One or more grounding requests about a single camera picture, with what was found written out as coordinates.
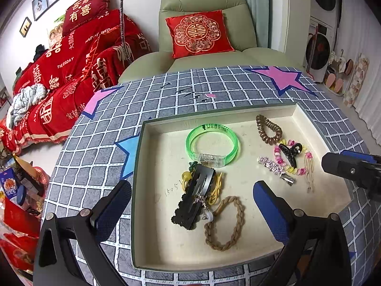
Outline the pink star sticker right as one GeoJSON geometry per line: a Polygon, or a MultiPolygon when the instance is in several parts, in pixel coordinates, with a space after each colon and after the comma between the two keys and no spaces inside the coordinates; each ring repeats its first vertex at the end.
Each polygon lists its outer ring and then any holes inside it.
{"type": "Polygon", "coordinates": [[[275,86],[279,96],[291,88],[296,88],[303,92],[315,95],[314,92],[309,90],[300,82],[302,75],[301,71],[281,70],[281,68],[277,66],[264,66],[264,68],[246,68],[246,71],[268,77],[272,81],[272,84],[275,86]]]}

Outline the red embroidered cushion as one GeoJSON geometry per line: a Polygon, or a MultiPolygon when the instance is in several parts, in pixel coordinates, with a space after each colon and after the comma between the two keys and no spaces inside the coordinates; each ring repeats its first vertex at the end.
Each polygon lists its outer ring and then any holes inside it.
{"type": "Polygon", "coordinates": [[[221,10],[165,19],[172,38],[172,58],[233,52],[221,10]]]}

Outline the green plastic bangle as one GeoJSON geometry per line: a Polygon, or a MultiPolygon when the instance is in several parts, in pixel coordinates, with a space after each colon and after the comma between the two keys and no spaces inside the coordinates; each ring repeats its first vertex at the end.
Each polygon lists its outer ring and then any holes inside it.
{"type": "Polygon", "coordinates": [[[239,140],[237,135],[225,125],[218,123],[205,123],[194,128],[187,136],[185,141],[185,150],[192,161],[197,161],[204,166],[212,168],[222,168],[234,160],[238,153],[239,140]],[[227,136],[232,143],[232,150],[225,156],[199,153],[193,150],[194,143],[203,134],[208,132],[221,133],[227,136]]]}

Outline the grey jewelry tray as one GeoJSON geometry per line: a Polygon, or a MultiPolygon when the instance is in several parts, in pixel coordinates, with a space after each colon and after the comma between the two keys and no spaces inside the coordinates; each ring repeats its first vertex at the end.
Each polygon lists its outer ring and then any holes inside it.
{"type": "Polygon", "coordinates": [[[253,185],[265,181],[277,196],[310,216],[338,213],[352,200],[347,184],[324,172],[322,157],[329,152],[322,134],[298,104],[267,107],[234,107],[153,119],[143,124],[136,154],[131,210],[132,263],[138,269],[186,272],[217,269],[251,261],[282,248],[266,224],[252,197],[253,185]],[[303,177],[294,185],[258,163],[272,158],[273,148],[261,141],[257,115],[264,115],[283,130],[284,136],[305,145],[313,155],[313,190],[303,177]],[[183,194],[181,174],[189,167],[185,141],[192,129],[204,123],[229,127],[238,137],[237,156],[220,169],[221,197],[237,196],[244,208],[244,224],[236,245],[224,252],[205,241],[204,223],[192,230],[172,223],[183,194]]]}

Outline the blue snack box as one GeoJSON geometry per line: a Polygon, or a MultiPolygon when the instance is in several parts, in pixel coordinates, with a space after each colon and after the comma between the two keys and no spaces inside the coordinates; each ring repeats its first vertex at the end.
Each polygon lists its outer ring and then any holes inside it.
{"type": "Polygon", "coordinates": [[[5,193],[5,196],[15,204],[17,204],[17,190],[19,183],[15,179],[14,170],[12,167],[6,169],[0,174],[1,187],[5,193]]]}

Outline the white curtain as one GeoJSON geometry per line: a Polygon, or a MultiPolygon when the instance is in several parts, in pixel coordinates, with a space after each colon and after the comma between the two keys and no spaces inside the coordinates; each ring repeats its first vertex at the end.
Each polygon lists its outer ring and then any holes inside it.
{"type": "Polygon", "coordinates": [[[336,47],[355,62],[344,103],[380,144],[380,23],[364,0],[342,0],[336,47]]]}

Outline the grey white blanket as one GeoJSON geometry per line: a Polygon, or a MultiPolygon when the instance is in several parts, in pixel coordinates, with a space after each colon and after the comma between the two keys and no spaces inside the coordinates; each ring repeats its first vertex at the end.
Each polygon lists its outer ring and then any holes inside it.
{"type": "Polygon", "coordinates": [[[37,83],[32,86],[22,88],[16,94],[6,115],[6,127],[13,129],[17,127],[31,106],[37,105],[47,95],[44,85],[37,83]]]}

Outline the small black claw clip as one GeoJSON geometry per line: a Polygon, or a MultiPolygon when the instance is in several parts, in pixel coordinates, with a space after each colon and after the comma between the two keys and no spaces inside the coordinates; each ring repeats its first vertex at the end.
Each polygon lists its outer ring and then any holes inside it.
{"type": "Polygon", "coordinates": [[[290,148],[282,143],[280,143],[278,146],[280,150],[285,154],[287,160],[289,161],[290,166],[293,168],[297,168],[295,157],[302,152],[303,150],[302,144],[296,143],[290,148]]]}

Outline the beige hair clip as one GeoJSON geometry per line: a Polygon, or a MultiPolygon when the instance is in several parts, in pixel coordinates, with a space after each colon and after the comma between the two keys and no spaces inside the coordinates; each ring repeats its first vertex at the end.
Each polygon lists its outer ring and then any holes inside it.
{"type": "Polygon", "coordinates": [[[307,184],[307,193],[311,193],[311,192],[314,192],[315,164],[314,164],[313,155],[310,152],[307,152],[305,154],[304,163],[305,163],[305,170],[306,170],[305,181],[307,184]]]}

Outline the small picture frame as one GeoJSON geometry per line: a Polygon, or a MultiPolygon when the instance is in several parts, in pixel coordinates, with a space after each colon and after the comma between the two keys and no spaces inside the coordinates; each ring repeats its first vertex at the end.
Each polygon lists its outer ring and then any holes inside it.
{"type": "Polygon", "coordinates": [[[32,24],[32,22],[30,21],[30,19],[28,17],[25,17],[25,20],[23,21],[23,24],[19,30],[20,34],[23,37],[26,37],[26,35],[28,34],[28,31],[31,27],[31,24],[32,24]]]}

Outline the dark red pillow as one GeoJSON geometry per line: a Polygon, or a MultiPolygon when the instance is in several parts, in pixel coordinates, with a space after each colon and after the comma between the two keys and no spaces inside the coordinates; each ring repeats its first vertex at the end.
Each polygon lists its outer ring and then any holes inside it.
{"type": "Polygon", "coordinates": [[[78,0],[65,13],[62,36],[65,37],[73,30],[104,15],[109,10],[110,0],[78,0]]]}

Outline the silver charm with ring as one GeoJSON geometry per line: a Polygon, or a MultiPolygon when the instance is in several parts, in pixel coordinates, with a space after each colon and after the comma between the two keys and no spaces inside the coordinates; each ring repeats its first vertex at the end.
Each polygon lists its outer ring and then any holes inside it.
{"type": "Polygon", "coordinates": [[[194,203],[200,203],[202,206],[202,217],[201,219],[206,221],[207,223],[213,222],[214,214],[207,203],[207,199],[205,196],[197,195],[195,197],[194,203]]]}

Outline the patterned board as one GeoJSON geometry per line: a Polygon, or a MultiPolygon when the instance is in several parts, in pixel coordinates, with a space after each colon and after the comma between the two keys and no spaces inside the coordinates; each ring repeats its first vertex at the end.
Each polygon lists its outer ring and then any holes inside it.
{"type": "Polygon", "coordinates": [[[343,103],[346,107],[352,107],[364,84],[369,68],[369,59],[360,53],[355,68],[353,69],[351,80],[344,93],[343,103]]]}

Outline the lower washing machine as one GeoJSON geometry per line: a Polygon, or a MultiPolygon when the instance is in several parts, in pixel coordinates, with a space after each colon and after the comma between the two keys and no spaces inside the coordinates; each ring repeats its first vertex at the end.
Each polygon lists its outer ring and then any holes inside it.
{"type": "Polygon", "coordinates": [[[310,17],[303,67],[316,83],[322,83],[333,50],[335,29],[310,17]]]}

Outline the pink star sticker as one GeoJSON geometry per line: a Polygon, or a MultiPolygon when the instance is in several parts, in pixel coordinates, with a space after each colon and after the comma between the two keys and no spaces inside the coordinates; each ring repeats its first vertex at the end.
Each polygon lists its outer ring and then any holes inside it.
{"type": "Polygon", "coordinates": [[[314,92],[309,90],[300,82],[302,75],[301,71],[281,70],[281,68],[277,66],[264,66],[264,68],[246,68],[246,71],[268,77],[272,81],[272,84],[275,86],[279,96],[291,88],[296,88],[303,92],[315,95],[314,92]]]}
{"type": "Polygon", "coordinates": [[[111,95],[112,93],[118,91],[121,87],[116,86],[112,88],[106,88],[98,90],[89,100],[82,111],[82,115],[93,119],[95,117],[95,112],[100,104],[100,101],[111,95]]]}

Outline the blue star sticker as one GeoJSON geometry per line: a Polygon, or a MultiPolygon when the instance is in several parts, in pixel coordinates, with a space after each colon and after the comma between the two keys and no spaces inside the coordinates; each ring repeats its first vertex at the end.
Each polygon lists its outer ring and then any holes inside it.
{"type": "Polygon", "coordinates": [[[135,136],[131,136],[121,141],[115,142],[115,145],[126,154],[120,175],[120,180],[128,179],[134,172],[139,140],[140,135],[137,134],[135,136]]]}

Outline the grey checked tablecloth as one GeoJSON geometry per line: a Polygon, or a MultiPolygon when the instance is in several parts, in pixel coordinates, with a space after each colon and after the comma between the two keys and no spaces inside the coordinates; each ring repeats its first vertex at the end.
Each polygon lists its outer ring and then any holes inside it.
{"type": "MultiPolygon", "coordinates": [[[[75,216],[93,208],[120,180],[126,152],[115,143],[140,133],[148,119],[173,114],[246,105],[270,105],[296,101],[307,111],[328,141],[341,151],[368,149],[351,121],[329,95],[307,76],[300,82],[316,96],[291,88],[281,96],[267,77],[249,73],[246,66],[187,70],[124,83],[121,88],[95,101],[91,117],[80,115],[63,146],[50,179],[44,212],[58,217],[75,216]]],[[[363,190],[349,183],[353,200],[340,212],[351,258],[353,285],[362,285],[378,262],[380,204],[366,199],[363,190]]],[[[116,230],[102,244],[103,250],[128,285],[258,285],[275,260],[266,256],[244,265],[209,272],[166,273],[139,271],[131,263],[130,205],[116,230]]]]}

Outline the black scalloped hair clip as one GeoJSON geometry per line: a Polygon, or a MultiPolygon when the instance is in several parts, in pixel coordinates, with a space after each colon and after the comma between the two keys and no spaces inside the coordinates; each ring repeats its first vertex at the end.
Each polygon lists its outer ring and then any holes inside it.
{"type": "Polygon", "coordinates": [[[178,208],[174,211],[174,216],[171,217],[171,222],[187,230],[192,230],[202,213],[201,204],[194,203],[195,197],[197,195],[205,196],[208,201],[216,171],[194,161],[190,163],[189,173],[189,175],[185,173],[182,175],[187,186],[178,203],[178,208]]]}

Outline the pink star sticker left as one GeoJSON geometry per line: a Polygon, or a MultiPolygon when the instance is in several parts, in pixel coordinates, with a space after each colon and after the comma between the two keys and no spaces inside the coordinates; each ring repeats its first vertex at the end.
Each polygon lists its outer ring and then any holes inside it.
{"type": "Polygon", "coordinates": [[[121,87],[116,86],[112,88],[106,88],[98,90],[89,100],[82,111],[82,115],[93,119],[95,117],[95,112],[100,104],[100,101],[111,95],[112,93],[118,91],[121,87]]]}

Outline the slippers rack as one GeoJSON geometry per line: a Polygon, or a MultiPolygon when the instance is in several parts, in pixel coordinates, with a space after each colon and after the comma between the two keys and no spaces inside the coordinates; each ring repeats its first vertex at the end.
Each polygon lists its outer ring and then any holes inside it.
{"type": "Polygon", "coordinates": [[[333,94],[343,96],[345,85],[349,80],[354,68],[354,61],[344,56],[344,50],[340,50],[339,54],[332,51],[329,56],[326,73],[324,75],[324,85],[333,94]]]}

